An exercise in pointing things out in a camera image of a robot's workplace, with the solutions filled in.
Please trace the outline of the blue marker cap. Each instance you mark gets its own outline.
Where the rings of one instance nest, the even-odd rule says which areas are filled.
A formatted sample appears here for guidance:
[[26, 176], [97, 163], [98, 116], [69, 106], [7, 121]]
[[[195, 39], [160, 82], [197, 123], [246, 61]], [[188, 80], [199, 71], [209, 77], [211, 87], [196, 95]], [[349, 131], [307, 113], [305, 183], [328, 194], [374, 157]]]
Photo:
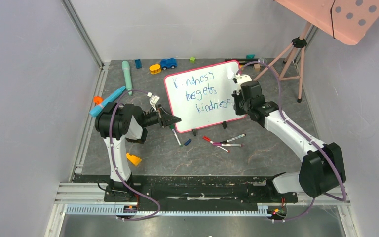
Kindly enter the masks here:
[[189, 145], [189, 144], [191, 143], [191, 141], [192, 141], [191, 139], [188, 139], [188, 140], [184, 143], [184, 145], [185, 145], [185, 146]]

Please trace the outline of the pink framed whiteboard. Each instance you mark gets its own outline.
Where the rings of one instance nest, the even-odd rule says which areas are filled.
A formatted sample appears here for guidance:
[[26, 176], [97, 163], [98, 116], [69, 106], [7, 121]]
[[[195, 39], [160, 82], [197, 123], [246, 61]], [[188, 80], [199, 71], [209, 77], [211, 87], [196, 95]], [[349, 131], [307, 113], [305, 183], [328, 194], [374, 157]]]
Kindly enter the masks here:
[[178, 133], [244, 118], [235, 113], [232, 93], [239, 63], [235, 60], [192, 69], [164, 78], [171, 113], [181, 119]]

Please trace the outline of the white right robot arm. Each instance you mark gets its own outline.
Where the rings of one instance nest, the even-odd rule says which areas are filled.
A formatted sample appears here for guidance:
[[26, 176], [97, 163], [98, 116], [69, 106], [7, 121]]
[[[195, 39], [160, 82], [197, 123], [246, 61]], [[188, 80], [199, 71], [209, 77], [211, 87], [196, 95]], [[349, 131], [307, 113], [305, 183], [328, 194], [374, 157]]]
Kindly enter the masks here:
[[237, 115], [248, 115], [262, 128], [276, 135], [300, 159], [298, 172], [275, 175], [271, 185], [266, 186], [265, 195], [271, 201], [279, 201], [285, 193], [304, 192], [311, 198], [329, 196], [329, 191], [340, 187], [346, 200], [342, 150], [335, 142], [327, 144], [311, 136], [293, 122], [279, 106], [267, 102], [257, 81], [233, 79], [237, 89], [232, 93]]

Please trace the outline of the green capped marker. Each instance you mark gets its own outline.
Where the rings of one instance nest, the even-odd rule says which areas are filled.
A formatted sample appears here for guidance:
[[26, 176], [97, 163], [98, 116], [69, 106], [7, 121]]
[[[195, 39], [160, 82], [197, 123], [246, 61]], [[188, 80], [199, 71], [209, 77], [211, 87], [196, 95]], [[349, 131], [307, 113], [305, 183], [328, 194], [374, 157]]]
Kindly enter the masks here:
[[173, 125], [170, 125], [169, 128], [170, 128], [171, 131], [173, 132], [173, 134], [174, 134], [174, 136], [175, 136], [175, 138], [176, 138], [176, 140], [177, 140], [178, 145], [181, 147], [183, 144], [181, 143], [181, 140], [179, 139], [178, 134], [177, 134], [177, 132], [176, 132], [174, 126], [173, 126]]

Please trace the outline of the wooden cube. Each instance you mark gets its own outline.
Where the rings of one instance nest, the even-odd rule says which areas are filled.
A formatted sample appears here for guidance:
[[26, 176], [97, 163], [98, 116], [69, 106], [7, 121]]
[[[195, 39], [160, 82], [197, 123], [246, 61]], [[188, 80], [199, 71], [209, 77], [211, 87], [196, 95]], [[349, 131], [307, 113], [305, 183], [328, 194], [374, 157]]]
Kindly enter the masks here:
[[253, 65], [253, 69], [255, 72], [260, 72], [261, 71], [261, 65], [260, 64], [254, 64]]

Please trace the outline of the black capped marker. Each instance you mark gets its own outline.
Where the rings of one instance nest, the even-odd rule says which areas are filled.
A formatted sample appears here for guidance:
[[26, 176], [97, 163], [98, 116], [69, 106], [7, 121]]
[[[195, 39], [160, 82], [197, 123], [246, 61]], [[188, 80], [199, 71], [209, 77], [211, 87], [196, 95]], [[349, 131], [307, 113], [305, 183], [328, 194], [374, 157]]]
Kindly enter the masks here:
[[246, 133], [242, 133], [242, 134], [237, 135], [237, 136], [235, 136], [235, 137], [232, 137], [232, 138], [226, 139], [226, 140], [224, 140], [224, 141], [221, 141], [221, 143], [222, 143], [222, 144], [226, 144], [226, 143], [232, 142], [232, 141], [234, 141], [234, 140], [237, 140], [237, 139], [243, 138], [243, 137], [245, 137], [245, 136], [246, 136]]

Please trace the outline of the teal block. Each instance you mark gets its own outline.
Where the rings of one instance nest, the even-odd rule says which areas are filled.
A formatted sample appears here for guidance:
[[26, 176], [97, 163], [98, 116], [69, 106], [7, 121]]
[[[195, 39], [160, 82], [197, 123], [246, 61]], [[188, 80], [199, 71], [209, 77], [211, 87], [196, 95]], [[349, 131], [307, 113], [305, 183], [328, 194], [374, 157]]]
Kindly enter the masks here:
[[245, 56], [246, 59], [254, 59], [255, 58], [255, 54], [248, 54]]

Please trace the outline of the yellow oval toy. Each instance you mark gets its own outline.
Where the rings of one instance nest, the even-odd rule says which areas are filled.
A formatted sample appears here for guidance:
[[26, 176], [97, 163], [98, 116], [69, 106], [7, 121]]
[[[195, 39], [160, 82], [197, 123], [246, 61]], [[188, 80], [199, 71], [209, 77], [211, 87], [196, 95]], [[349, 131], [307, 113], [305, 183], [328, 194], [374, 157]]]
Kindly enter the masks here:
[[155, 75], [155, 74], [158, 74], [160, 73], [162, 70], [161, 68], [161, 65], [160, 64], [153, 64], [149, 67], [149, 71], [152, 75]]

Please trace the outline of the orange wedge block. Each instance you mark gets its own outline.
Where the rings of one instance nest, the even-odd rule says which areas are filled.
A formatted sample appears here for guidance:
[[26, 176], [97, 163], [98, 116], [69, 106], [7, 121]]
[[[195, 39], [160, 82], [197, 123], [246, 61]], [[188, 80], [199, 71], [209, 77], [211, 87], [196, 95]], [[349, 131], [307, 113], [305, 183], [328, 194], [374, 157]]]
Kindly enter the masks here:
[[130, 153], [127, 153], [126, 154], [126, 157], [127, 159], [134, 165], [134, 166], [138, 166], [141, 162], [142, 162], [142, 159], [136, 155], [132, 155]]

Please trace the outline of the red capped marker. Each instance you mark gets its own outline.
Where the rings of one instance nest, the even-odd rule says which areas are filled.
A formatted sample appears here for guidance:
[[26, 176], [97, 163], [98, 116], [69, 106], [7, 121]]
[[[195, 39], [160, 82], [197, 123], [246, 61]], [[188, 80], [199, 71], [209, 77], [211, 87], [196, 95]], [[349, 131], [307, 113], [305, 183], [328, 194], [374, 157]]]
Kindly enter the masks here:
[[221, 145], [219, 145], [218, 143], [215, 143], [213, 142], [210, 138], [206, 137], [206, 136], [203, 136], [203, 139], [209, 143], [211, 143], [213, 146], [217, 147], [217, 148], [220, 148], [222, 150], [224, 150], [225, 152], [229, 153], [229, 150], [225, 149], [224, 147], [222, 147]]

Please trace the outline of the pink tripod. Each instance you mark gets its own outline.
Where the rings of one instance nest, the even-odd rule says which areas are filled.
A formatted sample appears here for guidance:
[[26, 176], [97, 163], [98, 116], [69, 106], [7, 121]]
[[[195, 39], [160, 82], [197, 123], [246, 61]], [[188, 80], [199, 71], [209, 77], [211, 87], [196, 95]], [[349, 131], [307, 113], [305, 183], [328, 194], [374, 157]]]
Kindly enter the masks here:
[[[258, 76], [254, 78], [254, 80], [258, 80], [261, 76], [263, 76], [267, 71], [271, 71], [273, 69], [276, 72], [276, 75], [278, 77], [278, 81], [285, 81], [285, 80], [299, 80], [299, 88], [298, 88], [298, 97], [297, 102], [300, 103], [302, 101], [302, 92], [303, 92], [303, 69], [304, 69], [304, 57], [305, 57], [305, 47], [307, 46], [307, 41], [305, 39], [308, 31], [311, 28], [311, 23], [307, 22], [303, 31], [301, 32], [300, 36], [297, 38], [292, 39], [291, 44], [283, 50], [273, 61], [270, 62], [268, 65], [270, 67], [265, 67]], [[299, 64], [299, 72], [297, 76], [292, 77], [286, 77], [286, 73], [289, 69], [289, 66], [294, 63], [294, 57], [299, 54], [300, 57], [300, 64]], [[284, 67], [281, 72], [277, 72], [275, 67], [273, 66], [279, 59], [281, 59], [283, 56], [286, 56], [285, 59], [283, 59]]]

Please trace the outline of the purple capped marker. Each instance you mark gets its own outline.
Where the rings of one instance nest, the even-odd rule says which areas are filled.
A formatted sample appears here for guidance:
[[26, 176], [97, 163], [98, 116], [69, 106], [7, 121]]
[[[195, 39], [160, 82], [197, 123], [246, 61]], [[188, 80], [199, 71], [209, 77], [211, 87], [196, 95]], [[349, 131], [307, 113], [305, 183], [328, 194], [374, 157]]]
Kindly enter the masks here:
[[219, 147], [243, 147], [242, 144], [222, 144], [222, 143], [213, 143], [214, 146], [219, 146]]

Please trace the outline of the small orange toy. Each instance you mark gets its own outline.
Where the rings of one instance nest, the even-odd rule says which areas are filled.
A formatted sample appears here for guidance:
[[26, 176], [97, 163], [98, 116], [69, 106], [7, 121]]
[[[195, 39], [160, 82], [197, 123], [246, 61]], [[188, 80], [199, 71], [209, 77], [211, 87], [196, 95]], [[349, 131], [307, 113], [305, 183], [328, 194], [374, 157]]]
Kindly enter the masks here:
[[102, 102], [103, 102], [103, 98], [101, 97], [101, 96], [94, 96], [93, 97], [93, 103], [95, 103], [96, 105], [99, 105], [99, 104], [101, 104]]

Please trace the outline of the large light blue marker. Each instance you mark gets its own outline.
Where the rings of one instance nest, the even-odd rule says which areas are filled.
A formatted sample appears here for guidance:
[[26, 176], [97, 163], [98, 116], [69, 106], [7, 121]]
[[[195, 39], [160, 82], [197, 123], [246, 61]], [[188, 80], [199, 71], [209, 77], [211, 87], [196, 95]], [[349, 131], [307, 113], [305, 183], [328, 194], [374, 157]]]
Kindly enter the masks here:
[[103, 98], [103, 102], [99, 105], [95, 105], [90, 111], [89, 114], [92, 117], [96, 117], [102, 109], [109, 103], [113, 102], [115, 99], [117, 99], [124, 91], [126, 90], [125, 86], [120, 87], [119, 89], [115, 90], [112, 94], [107, 96], [106, 98]]

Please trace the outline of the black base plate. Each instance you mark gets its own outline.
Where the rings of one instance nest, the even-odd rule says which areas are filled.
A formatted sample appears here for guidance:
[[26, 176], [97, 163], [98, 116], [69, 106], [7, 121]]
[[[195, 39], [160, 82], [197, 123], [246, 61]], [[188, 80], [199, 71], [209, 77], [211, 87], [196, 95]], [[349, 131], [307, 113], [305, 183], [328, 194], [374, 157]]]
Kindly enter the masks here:
[[280, 194], [271, 176], [133, 175], [127, 184], [110, 181], [105, 202], [135, 202], [139, 211], [254, 211], [258, 203], [297, 203], [295, 192]]

